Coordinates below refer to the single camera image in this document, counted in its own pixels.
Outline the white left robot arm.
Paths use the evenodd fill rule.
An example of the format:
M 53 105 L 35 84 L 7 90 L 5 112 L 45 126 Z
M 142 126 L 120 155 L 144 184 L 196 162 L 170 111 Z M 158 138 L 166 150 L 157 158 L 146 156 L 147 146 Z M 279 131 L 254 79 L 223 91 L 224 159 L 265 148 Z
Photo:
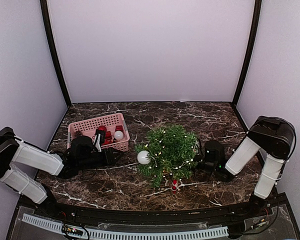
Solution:
M 70 179 L 79 171 L 115 164 L 121 151 L 110 147 L 103 149 L 103 134 L 98 132 L 97 139 L 80 135 L 72 140 L 64 152 L 51 152 L 31 144 L 15 135 L 10 127 L 0 130 L 0 182 L 19 194 L 26 196 L 50 218 L 57 218 L 60 206 L 51 190 L 35 181 L 18 164 L 44 171 L 61 179 Z

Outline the small green christmas tree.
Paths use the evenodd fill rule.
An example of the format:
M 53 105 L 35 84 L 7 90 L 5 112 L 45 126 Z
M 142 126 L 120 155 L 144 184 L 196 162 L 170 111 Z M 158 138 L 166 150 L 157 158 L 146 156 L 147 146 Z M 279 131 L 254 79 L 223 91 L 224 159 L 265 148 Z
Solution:
M 182 125 L 170 124 L 149 130 L 145 141 L 135 145 L 137 155 L 146 150 L 150 158 L 147 165 L 139 163 L 138 171 L 156 189 L 166 179 L 189 179 L 197 167 L 197 141 L 196 134 Z

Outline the red santa ornament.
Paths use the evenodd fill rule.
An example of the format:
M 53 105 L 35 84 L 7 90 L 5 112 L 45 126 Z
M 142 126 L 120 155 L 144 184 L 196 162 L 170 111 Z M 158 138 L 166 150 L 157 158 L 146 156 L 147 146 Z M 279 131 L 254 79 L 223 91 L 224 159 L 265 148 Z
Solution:
M 172 180 L 172 187 L 171 187 L 171 190 L 172 190 L 172 193 L 175 194 L 177 191 L 178 191 L 178 186 L 179 186 L 179 181 L 177 179 L 173 179 Z

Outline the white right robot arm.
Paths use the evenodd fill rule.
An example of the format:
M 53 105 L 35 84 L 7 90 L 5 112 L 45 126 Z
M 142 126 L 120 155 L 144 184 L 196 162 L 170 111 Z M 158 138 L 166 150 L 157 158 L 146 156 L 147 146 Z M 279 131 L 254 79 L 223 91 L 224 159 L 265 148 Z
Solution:
M 245 205 L 245 213 L 256 217 L 265 208 L 266 200 L 281 180 L 284 168 L 293 155 L 297 144 L 295 127 L 287 120 L 276 116 L 259 116 L 232 155 L 226 158 L 224 146 L 217 140 L 204 145 L 197 144 L 198 150 L 193 161 L 197 168 L 214 174 L 222 182 L 231 182 L 252 160 L 265 154 L 262 170 L 252 192 L 253 200 Z

